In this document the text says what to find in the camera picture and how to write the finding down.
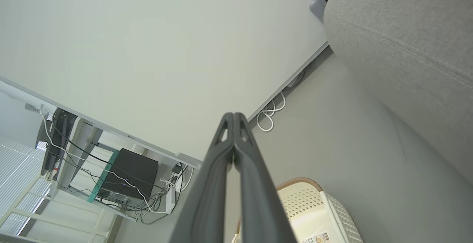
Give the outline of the teal metal frame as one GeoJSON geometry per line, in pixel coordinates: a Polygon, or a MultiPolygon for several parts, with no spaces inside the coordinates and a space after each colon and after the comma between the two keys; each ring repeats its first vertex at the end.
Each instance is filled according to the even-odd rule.
{"type": "Polygon", "coordinates": [[[105,178],[107,177],[107,175],[109,173],[109,170],[112,169],[113,163],[115,162],[115,159],[117,158],[118,154],[119,154],[119,150],[115,150],[113,152],[113,154],[110,157],[107,165],[105,166],[102,174],[100,175],[97,183],[95,184],[93,190],[91,191],[90,195],[88,196],[88,199],[87,199],[88,203],[93,203],[93,201],[96,199],[98,193],[100,192],[100,189],[101,189],[102,185],[105,182],[105,178]]]}

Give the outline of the grey fabric sofa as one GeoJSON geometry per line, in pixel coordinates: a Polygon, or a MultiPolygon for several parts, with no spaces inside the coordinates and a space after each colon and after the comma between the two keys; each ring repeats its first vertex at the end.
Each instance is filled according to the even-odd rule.
{"type": "Polygon", "coordinates": [[[473,184],[473,0],[328,0],[331,49],[473,184]]]}

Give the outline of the wide white partition panel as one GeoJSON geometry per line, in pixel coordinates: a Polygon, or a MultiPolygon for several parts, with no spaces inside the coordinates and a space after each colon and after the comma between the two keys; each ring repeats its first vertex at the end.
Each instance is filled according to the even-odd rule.
{"type": "Polygon", "coordinates": [[[0,80],[202,161],[327,45],[312,0],[0,0],[0,80]]]}

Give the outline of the white window blind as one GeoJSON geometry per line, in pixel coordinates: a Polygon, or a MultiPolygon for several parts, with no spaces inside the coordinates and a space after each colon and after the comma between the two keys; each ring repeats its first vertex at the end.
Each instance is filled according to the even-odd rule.
{"type": "Polygon", "coordinates": [[[42,177],[37,178],[42,169],[44,147],[42,143],[40,148],[30,148],[0,137],[0,219],[7,216],[0,232],[19,236],[30,221],[27,216],[7,214],[27,187],[31,193],[25,194],[17,205],[22,211],[35,213],[49,193],[50,183],[42,177]]]}

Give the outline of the grey desk frame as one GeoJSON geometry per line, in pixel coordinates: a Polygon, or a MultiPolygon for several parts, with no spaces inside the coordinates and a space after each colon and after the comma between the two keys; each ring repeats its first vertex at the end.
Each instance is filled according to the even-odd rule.
{"type": "MultiPolygon", "coordinates": [[[[93,188],[107,165],[110,157],[115,149],[108,145],[99,142],[103,130],[89,124],[82,118],[77,118],[72,129],[70,139],[66,145],[66,149],[62,148],[64,155],[59,160],[64,166],[59,172],[58,184],[64,191],[72,192],[76,195],[81,195],[82,192],[73,189],[72,180],[78,173],[84,172],[93,180],[93,188]]],[[[146,149],[142,149],[138,154],[145,157],[146,149]]],[[[166,214],[166,194],[167,194],[167,179],[161,179],[162,184],[154,184],[152,195],[149,200],[145,200],[141,205],[128,206],[127,204],[111,202],[105,199],[95,199],[93,203],[98,203],[99,206],[104,206],[106,209],[115,211],[117,215],[126,217],[126,212],[133,212],[134,220],[143,220],[143,217],[148,213],[160,214],[161,218],[165,218],[166,214]]],[[[87,201],[91,191],[85,194],[87,201]]]]}

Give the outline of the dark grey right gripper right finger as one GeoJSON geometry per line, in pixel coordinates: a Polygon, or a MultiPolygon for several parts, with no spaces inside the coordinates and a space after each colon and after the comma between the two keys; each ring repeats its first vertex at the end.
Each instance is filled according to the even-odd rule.
{"type": "Polygon", "coordinates": [[[235,167],[240,173],[242,243],[297,243],[246,117],[234,114],[235,167]]]}

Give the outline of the white power strip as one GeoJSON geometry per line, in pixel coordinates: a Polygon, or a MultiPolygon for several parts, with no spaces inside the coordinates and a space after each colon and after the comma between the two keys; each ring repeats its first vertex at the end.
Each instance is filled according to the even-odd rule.
{"type": "Polygon", "coordinates": [[[177,196],[183,188],[183,172],[172,173],[167,181],[166,214],[171,214],[176,206],[177,196]]]}

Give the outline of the black monitor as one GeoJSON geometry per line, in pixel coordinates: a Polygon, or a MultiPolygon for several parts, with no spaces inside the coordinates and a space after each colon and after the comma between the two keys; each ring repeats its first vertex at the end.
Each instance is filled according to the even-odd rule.
{"type": "Polygon", "coordinates": [[[52,114],[52,120],[41,122],[37,142],[46,142],[46,151],[41,168],[41,176],[54,170],[59,158],[64,155],[68,140],[77,116],[57,108],[52,114]]]}

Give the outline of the printed basket label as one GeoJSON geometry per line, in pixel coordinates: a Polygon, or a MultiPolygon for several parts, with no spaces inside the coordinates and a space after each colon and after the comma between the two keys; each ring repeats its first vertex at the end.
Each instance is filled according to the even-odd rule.
{"type": "Polygon", "coordinates": [[[331,239],[328,233],[323,232],[303,240],[302,243],[331,243],[331,239]]]}

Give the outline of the white lattice laundry basket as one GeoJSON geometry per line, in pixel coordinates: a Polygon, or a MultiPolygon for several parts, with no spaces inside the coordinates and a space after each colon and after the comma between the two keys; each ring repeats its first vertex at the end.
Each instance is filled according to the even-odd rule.
{"type": "Polygon", "coordinates": [[[299,243],[328,233],[331,243],[364,243],[346,208],[314,180],[297,177],[276,186],[299,243]]]}

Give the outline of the black computer box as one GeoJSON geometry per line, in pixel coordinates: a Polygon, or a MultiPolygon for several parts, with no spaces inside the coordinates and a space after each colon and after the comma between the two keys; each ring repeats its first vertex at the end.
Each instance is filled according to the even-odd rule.
{"type": "Polygon", "coordinates": [[[123,148],[96,198],[141,205],[152,195],[158,168],[158,161],[123,148]]]}

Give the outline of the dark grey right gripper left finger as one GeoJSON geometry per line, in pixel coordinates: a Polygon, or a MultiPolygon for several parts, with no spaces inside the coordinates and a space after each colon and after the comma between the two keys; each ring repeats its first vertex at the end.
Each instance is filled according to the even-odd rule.
{"type": "Polygon", "coordinates": [[[234,114],[225,113],[169,243],[224,243],[227,172],[234,155],[234,114]]]}

